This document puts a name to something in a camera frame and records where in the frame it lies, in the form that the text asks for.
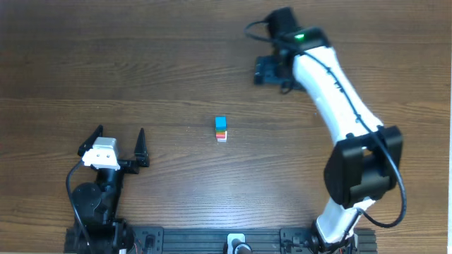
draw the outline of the stacked blocks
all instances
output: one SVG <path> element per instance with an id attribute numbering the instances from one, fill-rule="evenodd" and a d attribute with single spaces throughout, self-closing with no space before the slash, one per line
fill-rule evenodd
<path id="1" fill-rule="evenodd" d="M 218 142 L 226 142 L 227 140 L 227 123 L 226 116 L 215 117 L 215 131 Z"/>

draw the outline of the wood grain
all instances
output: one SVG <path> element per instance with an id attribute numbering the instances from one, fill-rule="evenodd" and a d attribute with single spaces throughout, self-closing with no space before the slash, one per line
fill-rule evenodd
<path id="1" fill-rule="evenodd" d="M 61 252 L 64 179 L 98 124 L 151 166 L 119 214 L 171 228 L 309 226 L 328 199 L 331 139 L 309 96 L 252 85 L 270 46 L 243 27 L 281 6 L 322 27 L 363 101 L 404 135 L 408 213 L 380 253 L 445 253 L 451 3 L 437 1 L 0 1 L 0 251 Z M 217 144 L 214 116 L 228 117 Z M 95 173 L 77 172 L 73 186 Z M 394 190 L 370 209 L 391 221 Z"/>

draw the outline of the cable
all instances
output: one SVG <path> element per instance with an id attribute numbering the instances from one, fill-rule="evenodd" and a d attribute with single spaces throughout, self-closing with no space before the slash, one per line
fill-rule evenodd
<path id="1" fill-rule="evenodd" d="M 90 235 L 88 234 L 88 231 L 86 230 L 85 226 L 83 226 L 82 219 L 80 218 L 80 215 L 78 214 L 77 209 L 76 209 L 76 204 L 74 204 L 74 202 L 73 202 L 73 197 L 72 197 L 72 192 L 71 192 L 71 176 L 80 167 L 80 165 L 82 163 L 83 163 L 82 160 L 77 162 L 77 164 L 68 173 L 68 176 L 66 177 L 66 189 L 68 191 L 69 201 L 71 201 L 73 213 L 75 214 L 77 222 L 82 229 L 82 233 L 85 236 L 86 242 L 88 243 L 90 252 L 91 252 L 91 254 L 95 254 L 96 252 L 94 250 L 94 245 L 91 244 Z"/>
<path id="2" fill-rule="evenodd" d="M 316 63 L 321 65 L 324 69 L 326 69 L 328 74 L 330 74 L 334 78 L 334 81 L 335 81 L 336 85 L 340 88 L 340 91 L 344 94 L 345 99 L 347 100 L 348 104 L 352 108 L 353 114 L 357 117 L 357 120 L 362 124 L 364 129 L 366 129 L 366 131 L 369 132 L 369 135 L 371 136 L 371 138 L 375 141 L 375 143 L 379 146 L 380 150 L 383 152 L 384 156 L 386 157 L 386 159 L 388 160 L 389 164 L 391 165 L 391 167 L 393 169 L 393 173 L 395 174 L 395 177 L 396 177 L 397 183 L 398 183 L 398 187 L 400 189 L 400 198 L 402 199 L 402 205 L 401 205 L 400 213 L 399 213 L 397 219 L 395 219 L 393 222 L 385 224 L 385 223 L 381 223 L 381 222 L 376 221 L 374 218 L 372 218 L 370 215 L 368 215 L 361 208 L 357 208 L 357 211 L 358 211 L 358 213 L 363 214 L 372 224 L 374 224 L 376 226 L 383 227 L 383 228 L 391 228 L 393 226 L 397 226 L 403 220 L 403 218 L 406 215 L 407 193 L 406 193 L 405 185 L 403 184 L 402 176 L 400 175 L 400 172 L 398 171 L 397 165 L 393 161 L 393 158 L 392 158 L 391 154 L 386 149 L 386 146 L 380 141 L 380 139 L 376 136 L 376 134 L 362 120 L 361 115 L 356 110 L 355 106 L 352 103 L 352 100 L 348 96 L 348 94 L 345 91 L 344 87 L 340 84 L 340 81 L 339 81 L 338 77 L 336 77 L 334 72 L 331 71 L 331 68 L 329 66 L 327 66 L 324 62 L 318 60 L 315 56 L 311 55 L 310 53 L 308 53 L 306 51 L 301 50 L 299 47 L 294 46 L 293 44 L 289 44 L 289 43 L 286 43 L 286 42 L 283 42 L 283 41 L 280 41 L 280 40 L 271 39 L 271 38 L 265 38 L 265 37 L 262 37 L 262 36 L 259 36 L 259 35 L 255 35 L 255 34 L 252 34 L 252 33 L 249 32 L 249 29 L 251 27 L 253 27 L 254 25 L 263 24 L 263 23 L 264 24 L 268 24 L 265 20 L 250 23 L 244 29 L 245 35 L 250 37 L 251 39 L 258 40 L 258 41 L 261 41 L 261 42 L 269 42 L 269 43 L 278 45 L 278 46 L 280 46 L 282 48 L 291 49 L 291 50 L 295 51 L 297 54 L 308 56 L 310 59 L 314 60 Z"/>

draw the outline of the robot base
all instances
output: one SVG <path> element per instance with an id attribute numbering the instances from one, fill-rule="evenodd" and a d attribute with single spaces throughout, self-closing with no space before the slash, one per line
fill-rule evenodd
<path id="1" fill-rule="evenodd" d="M 138 254 L 224 254 L 227 236 L 244 234 L 253 254 L 302 254 L 308 249 L 311 229 L 163 229 L 134 226 Z M 336 253 L 350 254 L 350 246 Z M 375 232 L 355 229 L 352 254 L 377 254 Z"/>

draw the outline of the blue block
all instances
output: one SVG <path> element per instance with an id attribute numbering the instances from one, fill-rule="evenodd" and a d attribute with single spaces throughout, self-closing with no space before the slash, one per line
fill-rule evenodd
<path id="1" fill-rule="evenodd" d="M 226 116 L 215 117 L 215 129 L 217 131 L 226 131 L 227 129 Z"/>

